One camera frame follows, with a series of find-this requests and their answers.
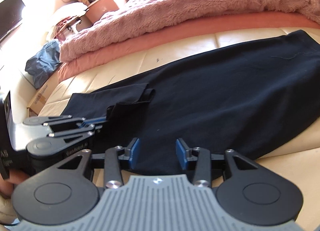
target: black monitor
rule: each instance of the black monitor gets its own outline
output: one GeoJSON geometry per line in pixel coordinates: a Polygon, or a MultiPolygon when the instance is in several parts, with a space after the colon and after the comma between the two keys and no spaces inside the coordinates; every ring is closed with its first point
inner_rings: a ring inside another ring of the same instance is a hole
{"type": "Polygon", "coordinates": [[[22,23],[22,0],[4,0],[0,3],[0,43],[22,23]]]}

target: screw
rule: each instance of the screw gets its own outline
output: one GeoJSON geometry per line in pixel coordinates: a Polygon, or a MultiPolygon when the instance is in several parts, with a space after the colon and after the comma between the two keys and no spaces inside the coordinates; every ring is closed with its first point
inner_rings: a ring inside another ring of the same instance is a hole
{"type": "Polygon", "coordinates": [[[209,187],[209,182],[206,181],[205,179],[200,179],[194,183],[194,186],[199,187],[199,188],[209,187]]]}
{"type": "Polygon", "coordinates": [[[163,182],[163,179],[161,179],[161,178],[155,178],[155,179],[153,179],[153,183],[155,183],[155,184],[160,184],[160,183],[162,183],[163,182]]]}
{"type": "Polygon", "coordinates": [[[120,188],[121,183],[117,180],[110,180],[106,183],[107,188],[120,188]]]}

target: gray ribbed plate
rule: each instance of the gray ribbed plate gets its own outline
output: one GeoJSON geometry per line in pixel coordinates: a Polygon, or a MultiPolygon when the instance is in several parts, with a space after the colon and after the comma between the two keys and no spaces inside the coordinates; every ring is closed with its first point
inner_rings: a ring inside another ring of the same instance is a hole
{"type": "Polygon", "coordinates": [[[218,204],[210,188],[194,187],[186,175],[131,176],[104,192],[86,216],[61,226],[22,221],[14,231],[302,231],[290,221],[275,227],[240,222],[218,204]]]}

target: textured pink blanket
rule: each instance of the textured pink blanket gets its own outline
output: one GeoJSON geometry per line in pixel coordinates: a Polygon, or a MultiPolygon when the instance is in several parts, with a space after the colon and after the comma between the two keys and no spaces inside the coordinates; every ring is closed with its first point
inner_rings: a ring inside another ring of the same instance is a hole
{"type": "Polygon", "coordinates": [[[111,43],[192,18],[264,10],[298,12],[320,24],[320,0],[130,0],[124,8],[106,13],[93,27],[66,41],[60,60],[70,62],[111,43]]]}

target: mattress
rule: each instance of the mattress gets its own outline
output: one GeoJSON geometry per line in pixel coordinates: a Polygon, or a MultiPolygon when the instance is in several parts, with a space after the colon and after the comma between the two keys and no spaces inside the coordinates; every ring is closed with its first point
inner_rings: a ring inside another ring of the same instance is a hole
{"type": "MultiPolygon", "coordinates": [[[[148,50],[123,56],[61,82],[49,97],[40,116],[59,115],[73,93],[89,93],[144,71],[197,53],[256,39],[286,35],[303,29],[320,43],[320,29],[259,28],[206,34],[169,42],[148,50]]],[[[290,142],[257,160],[258,163],[294,182],[304,196],[297,223],[305,230],[320,224],[320,119],[290,142]]],[[[124,181],[130,173],[123,172],[124,181]]],[[[94,183],[103,184],[103,170],[95,170],[94,183]]],[[[214,181],[218,185],[221,179],[214,181]]]]}

